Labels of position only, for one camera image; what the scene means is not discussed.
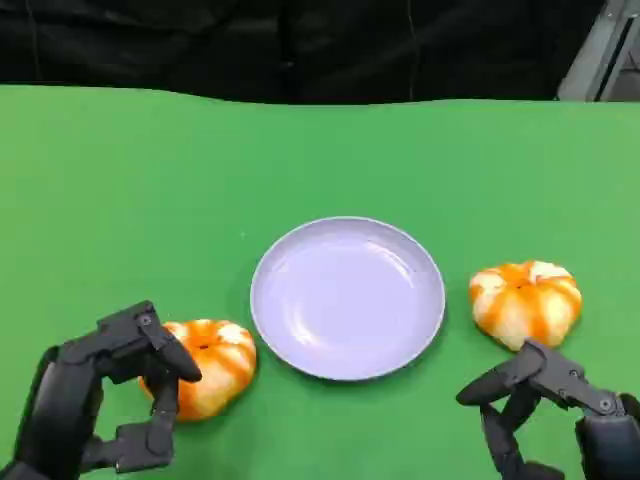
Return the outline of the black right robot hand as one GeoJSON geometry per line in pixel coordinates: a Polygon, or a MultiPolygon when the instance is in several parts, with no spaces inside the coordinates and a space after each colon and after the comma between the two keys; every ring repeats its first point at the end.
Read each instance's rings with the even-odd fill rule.
{"type": "Polygon", "coordinates": [[[564,410],[582,410],[575,434],[585,478],[639,477],[639,400],[590,384],[581,365],[528,339],[514,357],[456,395],[459,404],[480,409],[485,441],[503,479],[565,477],[554,467],[524,459],[515,437],[543,398],[564,410]]]}

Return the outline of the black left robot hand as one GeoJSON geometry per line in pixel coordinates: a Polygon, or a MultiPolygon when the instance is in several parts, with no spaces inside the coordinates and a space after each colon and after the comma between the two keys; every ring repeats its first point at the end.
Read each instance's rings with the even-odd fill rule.
{"type": "Polygon", "coordinates": [[[152,302],[142,301],[98,321],[94,331],[45,351],[31,383],[4,479],[77,479],[102,468],[131,473],[173,459],[179,383],[202,373],[165,328],[152,302]],[[142,378],[153,398],[149,420],[95,434],[104,379],[142,378]]]}

